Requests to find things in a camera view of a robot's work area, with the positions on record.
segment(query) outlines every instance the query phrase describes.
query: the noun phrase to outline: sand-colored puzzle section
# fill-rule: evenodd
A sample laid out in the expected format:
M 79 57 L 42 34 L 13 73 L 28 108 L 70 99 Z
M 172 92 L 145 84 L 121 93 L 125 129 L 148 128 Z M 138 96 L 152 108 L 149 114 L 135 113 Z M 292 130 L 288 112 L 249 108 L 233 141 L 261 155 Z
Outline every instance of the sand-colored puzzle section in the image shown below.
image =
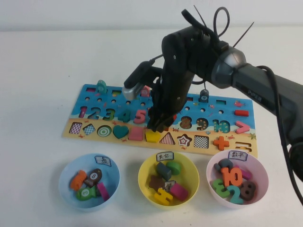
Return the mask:
M 117 139 L 113 134 L 115 125 L 127 126 L 129 131 L 132 127 L 139 127 L 133 123 L 124 123 L 122 121 L 105 121 L 102 119 L 69 119 L 63 136 L 74 139 L 95 140 L 110 143 L 120 143 L 123 145 L 137 146 L 143 148 L 155 148 L 160 150 L 170 150 L 179 152 L 188 152 L 196 154 L 215 155 L 220 152 L 217 146 L 213 145 L 214 140 L 219 136 L 223 136 L 225 141 L 229 142 L 227 149 L 243 149 L 254 157 L 258 157 L 257 138 L 255 130 L 250 130 L 247 133 L 237 134 L 235 130 L 237 126 L 231 126 L 229 133 L 221 131 L 215 132 L 208 127 L 205 131 L 183 131 L 182 128 L 169 128 L 168 131 L 161 133 L 159 141 L 147 142 L 145 132 L 147 128 L 143 128 L 143 140 L 134 141 L 128 139 L 128 134 L 120 139 Z

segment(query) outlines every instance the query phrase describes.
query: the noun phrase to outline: number puzzle board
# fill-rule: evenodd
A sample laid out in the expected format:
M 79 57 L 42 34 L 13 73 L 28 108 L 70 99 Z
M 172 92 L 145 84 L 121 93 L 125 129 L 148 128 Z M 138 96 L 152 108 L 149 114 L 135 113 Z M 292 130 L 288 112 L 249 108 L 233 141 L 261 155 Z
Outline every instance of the number puzzle board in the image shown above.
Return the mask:
M 257 157 L 254 112 L 252 101 L 249 99 L 209 96 L 208 103 L 203 103 L 198 101 L 199 95 L 188 94 L 187 102 L 177 114 L 175 122 L 167 131 L 158 133 L 156 142 L 152 143 L 147 142 L 145 136 L 146 133 L 148 136 L 154 135 L 146 128 L 152 98 L 138 95 L 135 100 L 129 101 L 125 99 L 121 90 L 121 87 L 107 86 L 107 93 L 99 94 L 96 85 L 84 85 L 63 136 L 208 155 L 220 152 L 214 145 L 214 140 L 222 136 L 224 141 L 229 142 L 229 147 L 224 149 L 244 149 Z M 130 121 L 118 120 L 118 116 L 126 110 L 130 111 Z M 138 110 L 145 110 L 146 116 Z M 236 116 L 235 110 L 246 110 L 249 116 Z M 134 123 L 136 115 L 141 119 L 145 118 L 145 121 L 140 124 Z M 240 127 L 236 126 L 236 122 L 248 125 L 249 131 L 237 134 L 236 130 Z M 129 133 L 118 139 L 113 133 L 113 128 L 117 125 L 126 126 Z M 132 129 L 135 127 L 142 130 L 142 141 L 130 140 L 134 132 Z

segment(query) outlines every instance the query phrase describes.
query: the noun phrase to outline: yellow bowl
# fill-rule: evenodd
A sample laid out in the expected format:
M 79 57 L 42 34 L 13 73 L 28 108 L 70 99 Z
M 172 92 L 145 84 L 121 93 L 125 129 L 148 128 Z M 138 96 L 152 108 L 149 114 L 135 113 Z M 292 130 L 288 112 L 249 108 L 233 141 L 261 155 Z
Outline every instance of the yellow bowl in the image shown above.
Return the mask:
M 159 157 L 165 157 L 165 154 L 169 153 L 169 158 L 174 158 L 174 160 L 160 160 Z M 166 165 L 168 161 L 175 161 L 181 165 L 181 172 L 179 175 L 172 175 L 170 180 L 175 180 L 178 184 L 182 185 L 186 190 L 188 190 L 188 197 L 184 201 L 179 201 L 176 197 L 169 203 L 169 206 L 164 206 L 159 204 L 155 198 L 154 194 L 157 193 L 153 188 L 148 186 L 151 179 L 151 175 L 158 175 L 156 172 L 156 165 L 158 164 L 157 159 Z M 183 204 L 189 202 L 196 194 L 199 187 L 199 172 L 195 164 L 186 156 L 178 152 L 161 152 L 150 156 L 146 159 L 140 167 L 138 174 L 138 183 L 140 190 L 143 195 L 156 207 L 164 210 L 172 210 Z

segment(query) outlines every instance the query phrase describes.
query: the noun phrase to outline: white table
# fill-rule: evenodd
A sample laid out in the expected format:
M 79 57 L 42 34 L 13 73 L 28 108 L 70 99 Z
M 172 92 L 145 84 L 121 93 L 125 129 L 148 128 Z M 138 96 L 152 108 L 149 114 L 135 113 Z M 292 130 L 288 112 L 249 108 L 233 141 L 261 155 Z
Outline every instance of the white table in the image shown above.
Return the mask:
M 244 30 L 230 28 L 223 39 L 233 44 Z M 205 178 L 210 156 L 186 154 L 199 170 L 199 190 L 180 209 L 162 211 L 144 198 L 137 183 L 141 163 L 156 150 L 61 137 L 83 84 L 103 79 L 122 86 L 140 62 L 161 53 L 163 36 L 173 31 L 0 33 L 1 226 L 301 225 L 303 208 L 286 171 L 276 118 L 257 104 L 258 158 L 270 183 L 259 203 L 241 210 L 221 207 L 211 196 Z M 255 27 L 237 47 L 253 65 L 270 66 L 277 75 L 303 84 L 302 36 L 303 27 Z M 207 88 L 211 95 L 246 98 L 233 88 Z M 190 92 L 201 89 L 192 86 Z M 121 184 L 105 209 L 82 213 L 63 203 L 58 179 L 67 163 L 94 152 L 115 160 Z

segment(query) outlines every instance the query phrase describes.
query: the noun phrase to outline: orange plus sign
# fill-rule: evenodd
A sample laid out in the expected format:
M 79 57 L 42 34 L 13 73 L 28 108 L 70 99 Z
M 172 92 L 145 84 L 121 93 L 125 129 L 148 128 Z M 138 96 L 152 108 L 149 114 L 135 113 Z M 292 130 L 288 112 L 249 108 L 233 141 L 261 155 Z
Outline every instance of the orange plus sign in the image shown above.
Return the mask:
M 229 147 L 229 141 L 224 141 L 224 137 L 219 136 L 218 140 L 214 140 L 214 145 L 218 146 L 219 150 L 224 150 L 224 147 Z

